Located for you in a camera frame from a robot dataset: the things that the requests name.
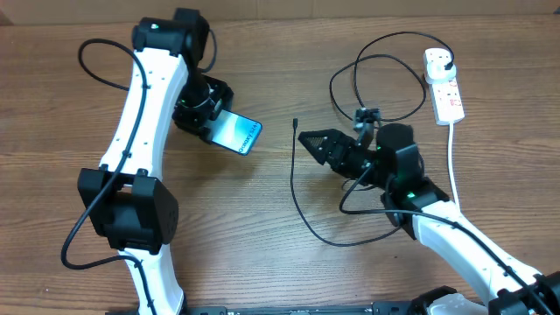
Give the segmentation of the blue Galaxy smartphone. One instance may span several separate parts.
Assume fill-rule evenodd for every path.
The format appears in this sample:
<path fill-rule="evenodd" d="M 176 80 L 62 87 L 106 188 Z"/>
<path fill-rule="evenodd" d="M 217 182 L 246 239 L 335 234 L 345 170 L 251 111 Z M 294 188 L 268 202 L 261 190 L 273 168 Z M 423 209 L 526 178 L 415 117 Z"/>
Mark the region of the blue Galaxy smartphone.
<path fill-rule="evenodd" d="M 242 156 L 247 156 L 255 145 L 263 126 L 254 120 L 222 110 L 211 122 L 211 141 Z"/>

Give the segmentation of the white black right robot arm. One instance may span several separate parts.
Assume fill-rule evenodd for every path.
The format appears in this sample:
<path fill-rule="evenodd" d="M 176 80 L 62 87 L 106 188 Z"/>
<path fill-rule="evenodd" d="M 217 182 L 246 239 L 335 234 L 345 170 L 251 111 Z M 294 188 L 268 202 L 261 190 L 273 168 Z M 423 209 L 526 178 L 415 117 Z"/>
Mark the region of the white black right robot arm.
<path fill-rule="evenodd" d="M 474 289 L 490 314 L 557 314 L 559 275 L 545 276 L 513 258 L 477 229 L 424 173 L 409 125 L 391 123 L 354 139 L 336 129 L 294 132 L 321 165 L 358 186 L 382 190 L 381 209 L 444 259 Z"/>

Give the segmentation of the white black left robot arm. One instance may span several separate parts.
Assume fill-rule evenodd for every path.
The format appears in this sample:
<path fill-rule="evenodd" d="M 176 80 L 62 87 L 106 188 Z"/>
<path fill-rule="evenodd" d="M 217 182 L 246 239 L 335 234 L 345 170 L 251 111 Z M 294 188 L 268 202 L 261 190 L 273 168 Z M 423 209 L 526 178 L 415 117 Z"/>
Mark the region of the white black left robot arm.
<path fill-rule="evenodd" d="M 63 244 L 61 261 L 73 266 L 69 245 L 90 220 L 117 252 L 102 262 L 123 261 L 129 268 L 139 298 L 136 314 L 186 313 L 171 256 L 179 203 L 163 183 L 163 155 L 171 125 L 209 143 L 219 117 L 232 107 L 228 84 L 199 66 L 214 38 L 198 10 L 141 19 L 124 50 L 133 67 L 115 135 L 99 166 L 78 177 L 85 211 Z"/>

